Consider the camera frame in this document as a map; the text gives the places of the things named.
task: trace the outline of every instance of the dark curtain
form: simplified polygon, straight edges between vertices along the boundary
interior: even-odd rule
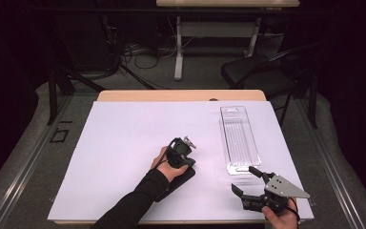
[[[14,2],[0,1],[0,169],[32,119],[35,89],[47,81],[26,22]]]
[[[339,146],[366,188],[366,1],[303,0],[301,7],[335,11],[329,20],[295,20],[283,46],[325,42],[318,91],[331,103]]]

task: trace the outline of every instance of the desk leg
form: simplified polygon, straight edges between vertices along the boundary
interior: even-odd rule
[[[261,18],[256,18],[256,20],[254,22],[254,34],[251,38],[251,43],[249,44],[248,50],[245,51],[245,57],[250,57],[254,54],[254,46],[256,44],[258,31],[260,29],[260,21],[261,21]]]
[[[316,100],[317,100],[317,73],[312,73],[312,82],[310,88],[310,97],[308,103],[308,118],[312,126],[317,129],[316,125]]]
[[[176,65],[174,68],[174,80],[182,79],[183,72],[183,51],[182,51],[182,30],[181,30],[181,21],[180,16],[177,16],[176,22]]]

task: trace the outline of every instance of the desk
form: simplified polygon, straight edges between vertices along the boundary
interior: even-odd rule
[[[219,101],[207,101],[211,98]],[[196,175],[153,204],[140,223],[265,222],[261,213],[244,211],[231,191],[233,182],[246,194],[261,195],[264,183],[226,171],[218,125],[219,107],[226,105],[247,107],[254,136],[262,139],[256,140],[259,169],[302,187],[273,108],[261,91],[104,91],[93,104],[48,219],[94,223],[133,190],[162,146],[188,135],[197,146],[191,154]],[[306,199],[298,200],[298,208],[303,220],[314,217]]]
[[[282,8],[298,7],[298,0],[156,0],[158,7],[175,8]],[[176,65],[174,79],[181,80],[183,69],[182,36],[203,37],[250,37],[245,56],[252,56],[260,28],[260,18],[254,22],[184,22],[177,16],[176,22]]]

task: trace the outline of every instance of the gray mat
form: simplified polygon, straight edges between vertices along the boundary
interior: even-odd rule
[[[192,46],[185,48],[183,79],[179,82],[174,81],[173,79],[174,58],[161,58],[156,68],[149,70],[139,69],[134,66],[133,61],[130,62],[129,67],[135,73],[171,89],[226,89],[227,84],[223,81],[219,73],[220,66],[225,62],[240,58],[244,50],[243,47],[246,47],[246,44],[235,43],[235,40],[232,39],[217,41],[219,43],[216,45],[213,45],[213,42],[209,42],[209,40],[200,39],[198,42],[200,43],[193,42]],[[220,47],[221,44],[224,43],[226,43],[226,45],[223,49],[215,48]],[[276,49],[276,44],[265,44],[263,47],[270,48],[267,50],[263,50],[264,48],[259,49],[259,52],[268,53]],[[140,64],[149,64],[151,62],[148,58],[141,58],[138,60],[144,61],[139,62]],[[118,72],[108,78],[97,80],[96,82],[108,89],[145,89],[131,76],[124,75],[122,72]],[[55,127],[58,128],[57,135],[53,138],[53,143],[45,145],[43,155],[24,189],[23,194],[12,209],[8,220],[6,221],[5,228],[89,228],[89,226],[59,226],[53,222],[47,221],[47,216],[52,206],[51,197],[56,194],[61,185],[73,149],[80,137],[92,103],[95,100],[95,96],[85,96],[86,94],[84,93],[91,92],[92,89],[78,82],[74,82],[74,85],[78,92],[83,92],[77,93],[77,95],[84,96],[75,96],[72,99],[70,107],[61,118],[62,122]],[[338,149],[336,144],[336,130],[334,130],[329,109],[330,105],[320,97],[318,99],[317,111],[319,131],[321,131],[325,142],[329,142],[328,148],[335,159],[336,165],[341,169],[342,179],[344,179],[347,186],[353,190],[352,198],[355,200],[356,207],[360,209],[363,220],[366,222],[366,191],[354,174],[353,169],[345,163],[344,157]],[[282,129],[302,184],[315,201],[315,206],[313,206],[315,219],[302,223],[300,228],[350,228],[335,192],[326,176],[326,172],[320,163],[315,143],[300,116],[300,110],[295,103],[292,102]],[[38,122],[40,122],[43,127],[46,123],[44,120],[42,121],[41,118],[38,119]],[[64,142],[61,142],[65,133],[68,133],[67,138]],[[16,161],[21,160],[25,160],[25,158],[21,157],[16,159]],[[5,171],[11,171],[12,175],[5,175],[3,173],[3,177],[13,177],[16,172],[16,170],[7,169],[5,169]],[[8,185],[0,185],[0,187],[1,200],[4,195],[1,191],[7,191],[9,187]],[[227,227],[216,225],[175,225],[159,228]],[[238,229],[252,227],[250,225],[235,225],[230,228]]]

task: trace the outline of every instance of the chair leg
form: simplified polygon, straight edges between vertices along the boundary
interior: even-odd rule
[[[283,113],[281,114],[281,118],[280,118],[280,120],[278,122],[280,124],[280,126],[282,126],[283,123],[284,123],[284,117],[285,117],[285,114],[287,113],[288,105],[290,104],[291,95],[293,95],[293,93],[288,93],[287,99],[285,100],[285,105],[284,105]]]

